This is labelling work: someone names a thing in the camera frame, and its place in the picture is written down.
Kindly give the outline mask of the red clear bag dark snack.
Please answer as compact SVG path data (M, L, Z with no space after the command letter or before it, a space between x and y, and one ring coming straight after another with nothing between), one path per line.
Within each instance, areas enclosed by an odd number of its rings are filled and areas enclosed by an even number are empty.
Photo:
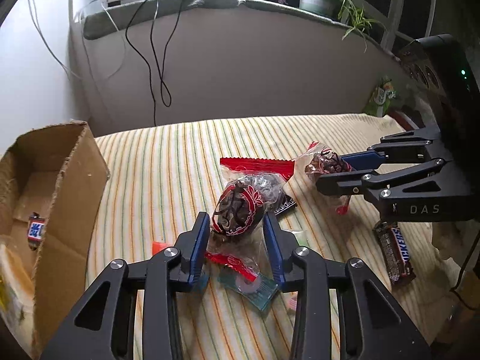
M284 203L284 185L294 175L295 162L224 157L220 170L226 185L211 214L206 257L251 283L260 273L260 225L265 214Z

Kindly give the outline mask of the packaged sliced bread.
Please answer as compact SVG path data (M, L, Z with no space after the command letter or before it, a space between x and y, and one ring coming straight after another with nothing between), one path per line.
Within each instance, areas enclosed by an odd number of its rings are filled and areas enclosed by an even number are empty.
M10 236L1 235L1 317L24 348L32 346L34 287Z

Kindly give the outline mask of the green snack bag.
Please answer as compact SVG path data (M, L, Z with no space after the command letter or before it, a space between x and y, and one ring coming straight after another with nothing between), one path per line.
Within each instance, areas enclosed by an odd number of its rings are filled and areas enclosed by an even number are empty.
M363 113L382 118L387 114L391 102L395 99L396 91L392 80L388 76L384 76L373 89L368 102L366 102L363 108Z

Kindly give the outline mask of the red green triangular snack packet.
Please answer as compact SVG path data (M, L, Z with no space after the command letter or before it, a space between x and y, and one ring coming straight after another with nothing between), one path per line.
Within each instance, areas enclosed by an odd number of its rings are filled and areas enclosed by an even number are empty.
M153 241L152 246L151 246L152 254L156 255L157 253L167 249L168 247L170 247L170 244L168 244L168 243L164 243L164 242L160 242L160 241Z

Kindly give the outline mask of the small green candy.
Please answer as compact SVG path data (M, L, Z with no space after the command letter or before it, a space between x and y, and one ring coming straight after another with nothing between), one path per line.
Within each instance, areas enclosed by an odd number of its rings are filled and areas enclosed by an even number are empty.
M295 236L295 239L300 246L309 246L307 233L305 231L295 230L292 232L292 234Z

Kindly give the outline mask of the snickers bar brown wrapper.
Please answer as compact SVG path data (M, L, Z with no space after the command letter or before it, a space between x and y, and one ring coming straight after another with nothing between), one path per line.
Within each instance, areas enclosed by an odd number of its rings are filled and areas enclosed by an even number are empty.
M411 283L416 275L411 264L410 252L397 222L379 221L373 228L385 262L388 277L394 288Z

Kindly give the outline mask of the striped yellow table cloth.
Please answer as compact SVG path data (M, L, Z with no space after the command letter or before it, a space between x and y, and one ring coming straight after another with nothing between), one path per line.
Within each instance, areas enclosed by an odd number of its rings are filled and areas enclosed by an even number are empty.
M212 212L224 189L223 157L284 158L301 155L314 141L340 154L366 149L398 133L391 117L295 115L218 119L143 128L101 136L97 145L111 176L90 243L87 281L114 258L148 259L152 242L173 243L191 229L200 211ZM296 208L282 221L300 231L324 257L362 258L381 281L388 275L372 232L377 211L361 197L338 215L310 181L286 184ZM204 295L178 297L186 359L287 359L293 332L288 295L260 314L245 298L211 278Z

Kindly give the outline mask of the green clear mint candy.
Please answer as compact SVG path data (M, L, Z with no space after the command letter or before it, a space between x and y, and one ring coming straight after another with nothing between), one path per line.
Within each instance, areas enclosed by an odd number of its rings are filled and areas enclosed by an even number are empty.
M249 282L239 273L223 269L218 281L227 289L245 297L262 313L270 308L272 299L278 292L278 285L262 274L258 274L253 282Z

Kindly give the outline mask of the potted spider plant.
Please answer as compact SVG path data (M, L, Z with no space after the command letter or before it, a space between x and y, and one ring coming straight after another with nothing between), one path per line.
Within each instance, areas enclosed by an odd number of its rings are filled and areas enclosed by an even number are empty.
M353 0L299 0L298 8L337 22L340 22L343 16L346 16L347 28L341 40L344 41L351 34L360 36L364 42L364 52L368 49L367 38L374 25L386 30L381 21L368 17L365 9L356 5Z

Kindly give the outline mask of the small red clear nut bag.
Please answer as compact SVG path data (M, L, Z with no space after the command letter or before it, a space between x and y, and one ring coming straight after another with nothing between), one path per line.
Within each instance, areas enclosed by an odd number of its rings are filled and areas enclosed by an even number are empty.
M313 141L307 150L295 159L295 171L306 176L315 185L320 176L353 172L354 168L327 145ZM350 200L350 195L326 197L328 205L337 215L348 212Z

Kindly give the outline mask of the black candy wrapper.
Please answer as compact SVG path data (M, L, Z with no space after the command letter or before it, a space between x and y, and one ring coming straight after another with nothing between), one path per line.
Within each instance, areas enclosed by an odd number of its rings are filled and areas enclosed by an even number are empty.
M274 214L276 217L281 217L294 210L296 206L296 201L290 195L285 194L279 206L274 210Z

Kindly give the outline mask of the small pink candy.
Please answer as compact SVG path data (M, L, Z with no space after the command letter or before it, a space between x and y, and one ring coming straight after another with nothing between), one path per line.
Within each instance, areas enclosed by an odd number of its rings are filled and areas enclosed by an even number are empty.
M298 296L292 295L287 302L287 310L290 313L294 313L297 310Z

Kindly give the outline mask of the brown cardboard box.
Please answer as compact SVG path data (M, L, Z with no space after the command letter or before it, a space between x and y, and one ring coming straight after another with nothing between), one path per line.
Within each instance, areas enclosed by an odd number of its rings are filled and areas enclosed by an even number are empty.
M84 121L32 130L1 157L1 235L10 236L31 277L32 346L24 348L1 317L1 358L38 359L83 294L96 215L109 170ZM31 250L29 217L46 220Z

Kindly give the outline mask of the snickers bar blue label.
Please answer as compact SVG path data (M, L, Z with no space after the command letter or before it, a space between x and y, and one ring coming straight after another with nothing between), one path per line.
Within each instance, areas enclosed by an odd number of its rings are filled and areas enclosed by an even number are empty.
M31 250L37 250L43 240L46 220L37 212L33 212L28 221L27 239Z

